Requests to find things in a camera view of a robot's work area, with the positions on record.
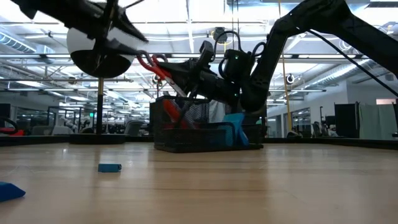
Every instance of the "ceiling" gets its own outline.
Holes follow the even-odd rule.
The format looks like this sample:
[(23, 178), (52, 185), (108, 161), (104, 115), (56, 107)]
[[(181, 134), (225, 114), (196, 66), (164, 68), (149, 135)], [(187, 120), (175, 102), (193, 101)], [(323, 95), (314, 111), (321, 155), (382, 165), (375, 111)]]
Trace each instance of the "ceiling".
[[(121, 6), (126, 6), (132, 2), (132, 0), (119, 0)], [(241, 0), (239, 1), (239, 8), (236, 6), (231, 7), (229, 2), (231, 1), (145, 0), (129, 8), (127, 16), (150, 40), (149, 44), (140, 46), (141, 49), (150, 53), (198, 54), (201, 43), (204, 40), (214, 42), (211, 34), (215, 27), (225, 27), (227, 30), (234, 29), (239, 31), (243, 50), (252, 51), (258, 42), (266, 40), (266, 35), (271, 30), (275, 20), (279, 18), (278, 1)], [(289, 0), (286, 2), (282, 1), (282, 16), (288, 13), (300, 1)], [(358, 17), (396, 38), (396, 34), (398, 33), (398, 25), (396, 25), (398, 8), (369, 7), (370, 1), (365, 0), (347, 0), (347, 3)], [(52, 49), (48, 50), (47, 53), (68, 54), (67, 32), (68, 29), (62, 23), (45, 14), (38, 12), (34, 20), (30, 20), (20, 12), (18, 6), (13, 2), (9, 0), (2, 1), (2, 6), (0, 7), (0, 34), (7, 34), (23, 42), (27, 46), (38, 50), (37, 53), (42, 53), (39, 50), (42, 50), (46, 46), (47, 50)], [(347, 54), (360, 54), (360, 52), (351, 48), (339, 38), (329, 34), (322, 35), (333, 44), (339, 46)], [(223, 54), (226, 49), (236, 48), (237, 44), (235, 41), (230, 42), (228, 45), (218, 45), (217, 53)], [(0, 44), (0, 52), (3, 54), (21, 54), (20, 51), (4, 44)], [(289, 38), (285, 45), (284, 53), (287, 55), (337, 54), (334, 49), (312, 34)], [(325, 60), (292, 60), (287, 58), (285, 72), (286, 74), (294, 75), (296, 83), (293, 86), (299, 86), (301, 83), (311, 82), (314, 78), (335, 68), (339, 64), (347, 63), (343, 59), (333, 61), (327, 60), (328, 58), (330, 57), (326, 57)], [(172, 62), (183, 61), (183, 59), (170, 60)], [(92, 77), (89, 77), (79, 68), (73, 66), (73, 62), (67, 58), (52, 59), (52, 63), (21, 58), (0, 59), (0, 62), (11, 63), (7, 64), (7, 66), (15, 65), (16, 67), (26, 69), (25, 72), (21, 72), (18, 69), (14, 70), (18, 71), (18, 73), (7, 73), (6, 71), (8, 70), (5, 70), (0, 73), (0, 76), (3, 78), (52, 80), (51, 82), (40, 82), (54, 89), (84, 89), (98, 86)], [(217, 64), (211, 65), (211, 69), (215, 72), (217, 71), (217, 67)], [(271, 88), (279, 89), (284, 87), (283, 72), (284, 67), (282, 63), (279, 63), (274, 72)], [(124, 75), (118, 77), (118, 81), (106, 82), (105, 88), (133, 88), (138, 90), (114, 91), (114, 93), (108, 94), (108, 100), (110, 103), (123, 103), (126, 101), (140, 103), (143, 105), (143, 108), (147, 108), (147, 103), (154, 100), (153, 97), (155, 97), (156, 92), (144, 93), (143, 90), (155, 88), (152, 82), (153, 76), (153, 73), (134, 62), (133, 66)], [(65, 82), (66, 79), (73, 77), (79, 80), (87, 79), (87, 81), (77, 83)], [(11, 83), (11, 87), (13, 88), (21, 86), (25, 88), (34, 87), (24, 85), (21, 82)], [(60, 97), (64, 101), (65, 96), (80, 96), (87, 98), (87, 101), (95, 101), (96, 98), (95, 91), (53, 91), (50, 94)], [(81, 102), (72, 98), (67, 98), (67, 101)]]

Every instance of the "floor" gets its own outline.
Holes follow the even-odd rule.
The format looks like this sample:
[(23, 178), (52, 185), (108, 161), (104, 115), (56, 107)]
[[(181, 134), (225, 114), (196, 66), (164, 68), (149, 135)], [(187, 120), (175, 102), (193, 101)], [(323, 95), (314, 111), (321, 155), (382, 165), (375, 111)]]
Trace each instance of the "floor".
[[(99, 162), (123, 165), (98, 173)], [(24, 198), (2, 224), (398, 223), (398, 151), (268, 144), (171, 154), (150, 143), (0, 148), (0, 181)]]

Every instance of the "yellow pole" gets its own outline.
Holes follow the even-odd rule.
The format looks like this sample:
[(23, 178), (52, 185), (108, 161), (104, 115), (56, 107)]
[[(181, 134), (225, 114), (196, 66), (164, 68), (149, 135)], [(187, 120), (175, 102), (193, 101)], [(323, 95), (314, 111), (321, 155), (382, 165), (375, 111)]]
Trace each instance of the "yellow pole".
[[(279, 6), (279, 18), (282, 17), (282, 13), (280, 12), (280, 1), (278, 0)], [(286, 95), (286, 103), (287, 103), (287, 124), (289, 126), (289, 130), (292, 130), (292, 117), (290, 115), (290, 103), (289, 103), (289, 95), (287, 94), (287, 84), (286, 84), (286, 72), (285, 72), (285, 53), (282, 51), (282, 67), (284, 72), (284, 85), (285, 85), (285, 95)]]

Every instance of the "blue plastic piece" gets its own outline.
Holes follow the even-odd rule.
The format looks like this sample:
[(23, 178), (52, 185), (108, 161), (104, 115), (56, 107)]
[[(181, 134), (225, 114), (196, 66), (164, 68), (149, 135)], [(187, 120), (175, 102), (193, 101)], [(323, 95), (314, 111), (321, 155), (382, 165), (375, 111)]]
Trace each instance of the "blue plastic piece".
[(19, 187), (7, 182), (0, 182), (0, 202), (23, 197), (26, 194)]
[(98, 172), (120, 172), (122, 164), (98, 164)]
[[(230, 122), (235, 128), (235, 136), (236, 136), (236, 143), (235, 144), (240, 144), (242, 146), (248, 146), (249, 145), (249, 139), (245, 135), (245, 133), (242, 130), (242, 122), (244, 119), (244, 113), (235, 113), (235, 114), (227, 114), (224, 116), (223, 122)], [(228, 137), (226, 139), (226, 142), (232, 142), (233, 139), (232, 137)]]

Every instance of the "wooden table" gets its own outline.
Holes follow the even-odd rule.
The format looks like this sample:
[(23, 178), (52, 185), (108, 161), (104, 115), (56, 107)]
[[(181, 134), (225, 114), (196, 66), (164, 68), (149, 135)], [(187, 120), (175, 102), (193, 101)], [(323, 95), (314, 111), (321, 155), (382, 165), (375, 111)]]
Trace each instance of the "wooden table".
[[(96, 171), (123, 165), (120, 174)], [(24, 198), (1, 224), (398, 223), (398, 151), (268, 144), (171, 154), (151, 143), (0, 148), (0, 181)]]

